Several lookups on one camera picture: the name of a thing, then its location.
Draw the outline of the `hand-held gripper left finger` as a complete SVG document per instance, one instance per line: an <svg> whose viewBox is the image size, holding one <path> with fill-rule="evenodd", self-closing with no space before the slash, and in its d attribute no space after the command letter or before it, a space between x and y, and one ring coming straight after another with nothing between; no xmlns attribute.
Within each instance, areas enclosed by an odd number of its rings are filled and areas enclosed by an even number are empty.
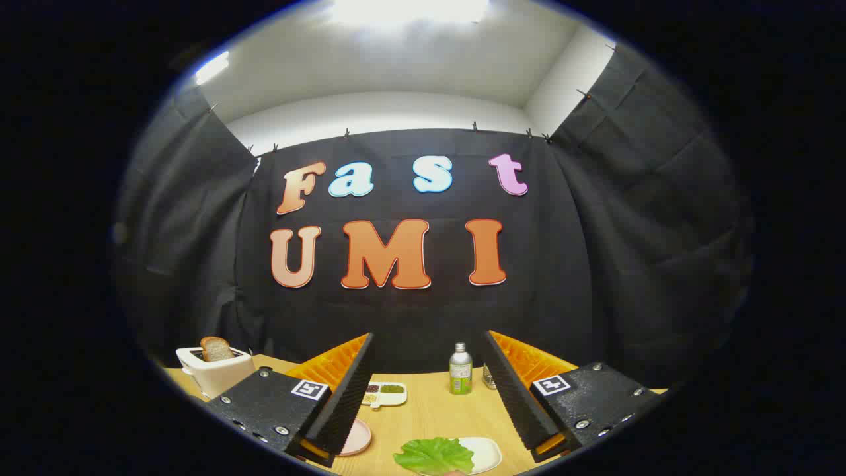
<svg viewBox="0 0 846 476"><path fill-rule="evenodd" d="M275 454L330 468L371 381L374 338L365 333L283 373L260 368L205 408Z"/></svg>

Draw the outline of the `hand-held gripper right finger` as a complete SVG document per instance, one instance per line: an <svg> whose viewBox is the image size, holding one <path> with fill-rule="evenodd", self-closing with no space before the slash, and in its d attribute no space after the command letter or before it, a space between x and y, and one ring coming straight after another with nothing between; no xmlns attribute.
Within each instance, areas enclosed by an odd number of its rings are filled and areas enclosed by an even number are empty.
<svg viewBox="0 0 846 476"><path fill-rule="evenodd" d="M664 397L605 362L577 366L496 331L483 337L484 363L535 463L606 440Z"/></svg>

